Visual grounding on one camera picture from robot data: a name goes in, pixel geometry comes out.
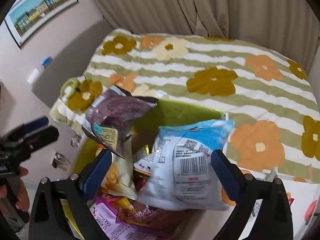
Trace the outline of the person's left hand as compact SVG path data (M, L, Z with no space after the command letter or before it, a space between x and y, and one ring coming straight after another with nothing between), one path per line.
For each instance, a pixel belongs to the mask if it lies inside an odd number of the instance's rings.
M27 189L21 178L23 176L26 176L29 171L28 169L21 166L19 167L19 171L20 171L20 178L19 178L20 187L19 187L18 194L16 195L17 197L16 208L27 212L30 207L30 200L29 200Z

